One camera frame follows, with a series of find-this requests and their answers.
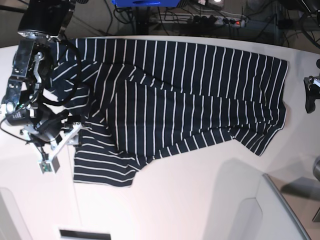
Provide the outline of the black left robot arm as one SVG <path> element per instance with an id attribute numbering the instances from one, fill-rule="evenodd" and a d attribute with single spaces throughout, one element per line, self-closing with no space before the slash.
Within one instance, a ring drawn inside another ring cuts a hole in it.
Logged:
<path id="1" fill-rule="evenodd" d="M 298 0 L 303 12 L 300 20 L 300 30 L 303 35 L 316 47 L 320 48 L 320 40 L 313 38 L 310 33 L 320 30 L 320 1 Z M 315 101 L 320 99 L 320 76 L 309 76 L 303 79 L 305 89 L 305 110 L 311 114 L 316 109 Z"/>

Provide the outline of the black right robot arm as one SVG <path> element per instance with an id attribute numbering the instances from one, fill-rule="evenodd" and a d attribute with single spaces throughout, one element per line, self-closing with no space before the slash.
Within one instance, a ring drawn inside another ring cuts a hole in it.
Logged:
<path id="1" fill-rule="evenodd" d="M 66 104 L 74 97 L 76 89 L 58 102 L 45 98 L 43 91 L 49 87 L 54 65 L 58 63 L 51 55 L 51 43 L 62 44 L 73 51 L 76 66 L 81 66 L 78 50 L 64 35 L 76 3 L 75 0 L 31 0 L 22 11 L 17 32 L 23 39 L 12 61 L 0 114 L 8 125 L 23 127 L 20 133 L 26 134 L 22 139 L 26 143 L 42 147 L 62 140 L 62 120 L 69 113 L 64 110 L 55 114 L 48 105 Z"/>

